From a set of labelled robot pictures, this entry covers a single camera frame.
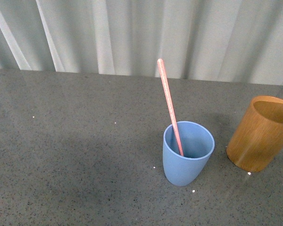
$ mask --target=straw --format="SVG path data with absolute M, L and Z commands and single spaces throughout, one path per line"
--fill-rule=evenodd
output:
M 180 153 L 181 156 L 183 156 L 183 148 L 181 146 L 181 141 L 180 141 L 180 138 L 179 138 L 179 132 L 178 132 L 177 122 L 176 122 L 176 118 L 175 118 L 173 103 L 172 103 L 172 99 L 171 99 L 171 93 L 170 93 L 170 89 L 169 89 L 169 85 L 168 85 L 168 80 L 166 78 L 165 64 L 164 64 L 164 61 L 162 59 L 158 59 L 157 64 L 158 64 L 158 70 L 159 70 L 159 74 L 160 74 L 160 77 L 161 77 L 162 85 L 164 87 L 166 102 L 168 104 L 168 109 L 169 109 L 173 129 L 174 129 L 174 133 L 175 133 L 175 138 L 176 138 L 176 141 L 177 141 L 177 144 L 178 144 L 179 153 Z

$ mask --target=orange cup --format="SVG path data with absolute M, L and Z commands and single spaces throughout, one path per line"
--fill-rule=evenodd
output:
M 248 172 L 263 170 L 283 148 L 283 100 L 258 96 L 251 100 L 226 153 Z

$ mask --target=white curtain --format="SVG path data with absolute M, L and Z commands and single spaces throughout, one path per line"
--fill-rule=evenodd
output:
M 0 0 L 0 68 L 283 85 L 283 0 Z

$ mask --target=blue cup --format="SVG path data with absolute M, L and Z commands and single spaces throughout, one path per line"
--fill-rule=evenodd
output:
M 179 154 L 173 126 L 169 125 L 164 133 L 163 165 L 172 184 L 185 186 L 200 174 L 214 151 L 215 141 L 212 134 L 197 123 L 179 121 L 177 127 L 183 156 Z

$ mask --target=gray countertop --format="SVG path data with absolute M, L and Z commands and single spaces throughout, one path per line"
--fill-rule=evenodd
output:
M 163 172 L 160 78 L 0 69 L 0 225 L 283 226 L 283 149 L 251 175 L 225 151 L 250 100 L 283 86 L 169 86 L 177 120 L 216 143 L 184 187 Z

